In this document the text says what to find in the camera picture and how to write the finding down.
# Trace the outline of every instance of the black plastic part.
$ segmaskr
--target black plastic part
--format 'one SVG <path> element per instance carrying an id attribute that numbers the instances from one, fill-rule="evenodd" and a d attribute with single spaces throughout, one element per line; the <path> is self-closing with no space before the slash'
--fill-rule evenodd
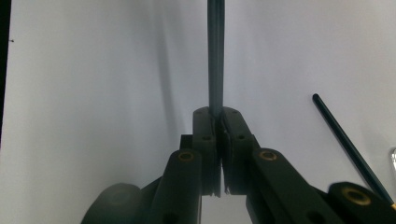
<path id="1" fill-rule="evenodd" d="M 117 184 L 105 189 L 91 205 L 81 224 L 126 224 L 139 219 L 140 188 Z"/>
<path id="2" fill-rule="evenodd" d="M 215 121 L 209 114 L 208 107 L 197 109 L 193 113 L 192 123 L 192 148 L 202 155 L 202 181 L 203 195 L 220 196 L 221 166 L 217 152 L 217 138 L 215 134 Z M 182 142 L 188 142 L 182 136 Z"/>
<path id="3" fill-rule="evenodd" d="M 195 150 L 170 156 L 148 215 L 148 224 L 198 224 L 201 220 L 202 158 Z"/>
<path id="4" fill-rule="evenodd" d="M 344 223 L 279 152 L 252 153 L 251 173 L 276 223 Z"/>
<path id="5" fill-rule="evenodd" d="M 260 147 L 251 134 L 241 113 L 235 109 L 224 107 L 222 142 L 222 164 L 225 188 L 231 194 L 248 193 L 248 163 L 253 148 Z"/>
<path id="6" fill-rule="evenodd" d="M 180 148 L 192 148 L 192 134 L 182 134 L 180 138 Z"/>
<path id="7" fill-rule="evenodd" d="M 346 223 L 394 224 L 396 212 L 370 190 L 352 183 L 330 186 L 329 203 Z"/>
<path id="8" fill-rule="evenodd" d="M 149 217 L 149 211 L 152 206 L 152 201 L 154 199 L 155 193 L 157 192 L 157 188 L 160 185 L 161 178 L 156 179 L 151 182 L 149 185 L 145 186 L 141 189 L 141 200 L 139 205 L 138 216 L 136 216 L 135 224 L 146 223 L 146 220 Z"/>

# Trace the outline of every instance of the white backdrop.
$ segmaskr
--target white backdrop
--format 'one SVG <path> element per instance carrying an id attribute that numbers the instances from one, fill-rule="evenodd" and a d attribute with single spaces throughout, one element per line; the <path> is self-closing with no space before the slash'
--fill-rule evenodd
<path id="1" fill-rule="evenodd" d="M 226 1 L 224 104 L 311 185 L 364 185 L 319 93 L 396 199 L 395 11 Z M 204 0 L 14 0 L 10 38 L 0 223 L 79 223 L 105 187 L 143 188 L 208 104 Z M 203 223 L 249 223 L 244 200 L 204 197 Z"/>

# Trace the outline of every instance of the vertical rod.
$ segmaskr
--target vertical rod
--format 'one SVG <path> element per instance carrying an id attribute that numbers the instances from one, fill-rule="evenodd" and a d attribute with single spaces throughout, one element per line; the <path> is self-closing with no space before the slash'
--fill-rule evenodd
<path id="1" fill-rule="evenodd" d="M 0 141 L 3 127 L 4 99 L 6 92 L 9 23 L 11 18 L 11 0 L 0 1 Z"/>
<path id="2" fill-rule="evenodd" d="M 385 190 L 384 186 L 382 186 L 381 182 L 376 177 L 373 170 L 370 168 L 370 166 L 367 164 L 367 162 L 361 156 L 359 151 L 355 148 L 353 143 L 349 140 L 349 138 L 347 137 L 347 134 L 344 132 L 344 130 L 338 124 L 337 120 L 332 116 L 332 113 L 330 112 L 329 108 L 327 108 L 327 106 L 320 99 L 320 96 L 318 94 L 314 94 L 312 99 L 313 99 L 315 105 L 317 106 L 318 110 L 320 111 L 321 115 L 323 116 L 323 118 L 329 124 L 330 128 L 332 129 L 332 132 L 335 134 L 338 141 L 344 147 L 344 149 L 346 150 L 346 153 L 349 155 L 350 159 L 353 160 L 356 167 L 361 172 L 361 175 L 366 180 L 366 182 L 370 186 L 370 188 L 377 195 L 379 195 L 382 199 L 388 201 L 390 204 L 393 204 L 393 200 L 390 198 L 390 196 L 387 193 L 387 191 Z"/>
<path id="3" fill-rule="evenodd" d="M 207 0 L 209 112 L 219 120 L 223 105 L 224 0 Z"/>

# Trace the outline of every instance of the white wall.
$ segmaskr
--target white wall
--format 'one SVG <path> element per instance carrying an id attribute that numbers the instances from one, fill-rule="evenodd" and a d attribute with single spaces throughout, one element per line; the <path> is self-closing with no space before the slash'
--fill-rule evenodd
<path id="1" fill-rule="evenodd" d="M 319 93 L 396 199 L 395 9 L 226 1 L 225 105 L 313 186 L 364 185 Z M 105 187 L 146 186 L 207 105 L 206 1 L 14 0 L 10 38 L 0 223 L 79 223 Z M 205 198 L 203 223 L 247 223 L 243 200 Z"/>

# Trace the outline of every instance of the black pencil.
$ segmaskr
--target black pencil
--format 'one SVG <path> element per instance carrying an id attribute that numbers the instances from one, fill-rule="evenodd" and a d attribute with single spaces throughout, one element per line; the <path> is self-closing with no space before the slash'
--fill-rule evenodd
<path id="1" fill-rule="evenodd" d="M 314 94 L 312 99 L 313 99 L 315 105 L 317 106 L 318 110 L 320 111 L 321 115 L 323 116 L 323 118 L 329 124 L 330 128 L 332 129 L 332 132 L 335 134 L 338 141 L 344 147 L 344 149 L 345 149 L 346 153 L 349 155 L 350 159 L 353 160 L 356 167 L 358 168 L 361 175 L 366 180 L 367 184 L 370 186 L 372 191 L 375 192 L 377 195 L 379 195 L 384 200 L 386 200 L 387 202 L 389 202 L 391 205 L 393 205 L 394 202 L 390 198 L 390 196 L 387 193 L 387 191 L 385 190 L 384 186 L 382 186 L 381 182 L 376 177 L 373 170 L 370 168 L 370 166 L 367 164 L 367 162 L 361 156 L 361 154 L 356 149 L 356 147 L 353 145 L 353 143 L 349 140 L 349 138 L 347 137 L 347 134 L 344 132 L 344 130 L 338 124 L 337 120 L 332 116 L 332 113 L 327 108 L 327 106 L 320 99 L 320 96 L 318 94 Z"/>

